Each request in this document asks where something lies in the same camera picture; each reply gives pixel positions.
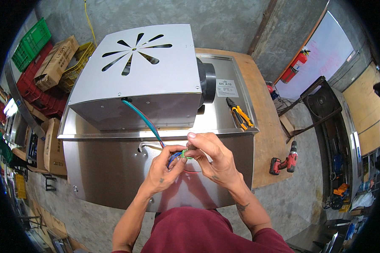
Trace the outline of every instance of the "label sticker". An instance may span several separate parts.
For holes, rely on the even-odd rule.
[[[302,63],[300,60],[297,60],[297,62],[294,64],[293,68],[295,70],[299,70],[303,65],[304,65],[304,63]]]
[[[234,80],[217,79],[217,96],[239,98]]]

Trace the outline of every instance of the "wrist tattoo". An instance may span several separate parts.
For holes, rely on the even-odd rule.
[[[246,204],[246,205],[241,205],[239,204],[238,202],[235,201],[235,205],[237,206],[237,210],[239,213],[242,213],[245,211],[246,207],[249,205],[250,203]]]

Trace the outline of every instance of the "red fire extinguisher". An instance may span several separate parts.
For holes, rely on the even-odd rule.
[[[289,68],[284,72],[280,80],[283,83],[288,83],[290,80],[295,76],[295,74],[298,73],[299,69],[304,65],[304,63],[307,62],[307,56],[308,56],[309,50],[302,50],[297,55],[297,57],[294,59],[294,61],[291,63]]]

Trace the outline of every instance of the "green terminal block connector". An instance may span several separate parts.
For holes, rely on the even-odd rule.
[[[188,149],[185,149],[182,151],[182,154],[180,155],[180,157],[184,157],[184,152],[186,152]]]

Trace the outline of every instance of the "maroon shirt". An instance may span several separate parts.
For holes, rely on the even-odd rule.
[[[271,228],[259,230],[253,241],[249,241],[235,235],[229,220],[219,212],[194,207],[176,207],[157,216],[151,237],[141,252],[294,253],[283,237]]]

